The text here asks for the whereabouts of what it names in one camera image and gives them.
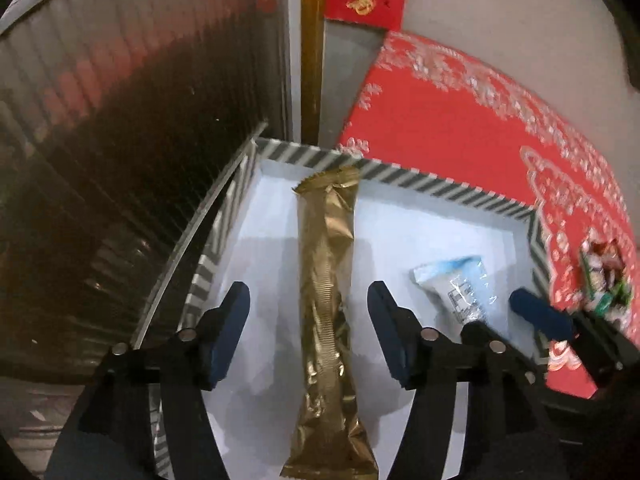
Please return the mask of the white blue snack packet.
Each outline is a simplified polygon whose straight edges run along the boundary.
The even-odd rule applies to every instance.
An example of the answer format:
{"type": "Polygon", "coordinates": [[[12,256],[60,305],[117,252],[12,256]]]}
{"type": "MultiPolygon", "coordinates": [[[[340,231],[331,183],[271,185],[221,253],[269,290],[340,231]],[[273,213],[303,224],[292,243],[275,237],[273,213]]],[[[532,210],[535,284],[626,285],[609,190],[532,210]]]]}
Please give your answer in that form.
{"type": "Polygon", "coordinates": [[[498,296],[480,256],[425,263],[412,269],[410,278],[459,325],[503,320],[498,296]]]}

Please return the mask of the long gold foil packet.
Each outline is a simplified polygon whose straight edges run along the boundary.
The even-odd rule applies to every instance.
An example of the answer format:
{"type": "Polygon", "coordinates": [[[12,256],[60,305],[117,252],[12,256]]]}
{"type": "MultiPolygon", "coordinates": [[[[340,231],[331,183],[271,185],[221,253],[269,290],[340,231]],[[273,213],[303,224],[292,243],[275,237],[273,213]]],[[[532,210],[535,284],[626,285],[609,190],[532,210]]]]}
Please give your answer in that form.
{"type": "Polygon", "coordinates": [[[359,182],[359,170],[346,166],[313,174],[294,188],[304,396],[283,478],[378,478],[358,414],[345,304],[359,182]]]}

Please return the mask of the small candy pile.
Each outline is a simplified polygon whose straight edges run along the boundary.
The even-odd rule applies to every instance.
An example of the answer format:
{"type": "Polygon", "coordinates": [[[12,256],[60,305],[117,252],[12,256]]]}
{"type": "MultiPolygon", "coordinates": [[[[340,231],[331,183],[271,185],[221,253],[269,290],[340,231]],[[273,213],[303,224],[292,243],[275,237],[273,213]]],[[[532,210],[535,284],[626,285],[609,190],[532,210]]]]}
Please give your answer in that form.
{"type": "Polygon", "coordinates": [[[582,307],[624,332],[631,322],[634,292],[617,240],[584,240],[579,263],[585,297],[582,307]]]}

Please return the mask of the striped white storage box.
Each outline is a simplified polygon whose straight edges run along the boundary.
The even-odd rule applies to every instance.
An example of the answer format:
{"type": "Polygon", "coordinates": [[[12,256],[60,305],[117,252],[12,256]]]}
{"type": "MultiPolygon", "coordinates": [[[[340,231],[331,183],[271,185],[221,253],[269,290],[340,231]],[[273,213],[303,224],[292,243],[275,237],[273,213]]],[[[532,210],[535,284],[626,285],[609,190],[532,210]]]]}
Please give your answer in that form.
{"type": "Polygon", "coordinates": [[[381,474],[388,474],[408,420],[412,393],[390,376],[367,309],[374,281],[418,320],[459,336],[454,319],[413,283],[425,263],[477,257],[494,301],[490,326],[540,359],[533,327],[511,312],[512,290],[546,292],[544,245],[535,211],[434,174],[274,139],[250,141],[222,192],[190,274],[182,324],[217,307],[231,284],[250,290],[250,312],[227,376],[203,396],[222,463],[232,479],[275,479],[290,454],[304,395],[299,330],[297,183],[316,172],[356,166],[352,270],[345,290],[358,411],[381,474]]]}

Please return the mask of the red floral tablecloth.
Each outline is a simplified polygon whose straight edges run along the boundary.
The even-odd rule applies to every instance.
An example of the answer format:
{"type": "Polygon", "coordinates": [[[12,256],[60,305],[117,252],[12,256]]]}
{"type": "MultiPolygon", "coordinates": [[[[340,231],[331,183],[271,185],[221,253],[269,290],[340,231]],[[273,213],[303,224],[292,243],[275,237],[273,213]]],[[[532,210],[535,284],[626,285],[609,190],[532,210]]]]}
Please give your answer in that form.
{"type": "Polygon", "coordinates": [[[463,52],[389,32],[338,141],[414,169],[413,186],[530,222],[533,282],[555,309],[587,298],[580,258],[612,249],[639,285],[639,258],[606,159],[544,100],[463,52]]]}

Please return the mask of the wooden door frame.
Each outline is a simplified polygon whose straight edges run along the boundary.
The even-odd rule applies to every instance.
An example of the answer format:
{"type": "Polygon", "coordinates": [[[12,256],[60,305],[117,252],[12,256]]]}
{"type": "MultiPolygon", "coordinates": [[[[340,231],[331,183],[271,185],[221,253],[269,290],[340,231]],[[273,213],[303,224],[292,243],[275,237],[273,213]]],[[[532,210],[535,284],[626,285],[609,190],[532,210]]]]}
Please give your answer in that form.
{"type": "Polygon", "coordinates": [[[300,112],[303,144],[317,144],[320,130],[326,0],[300,0],[300,112]]]}

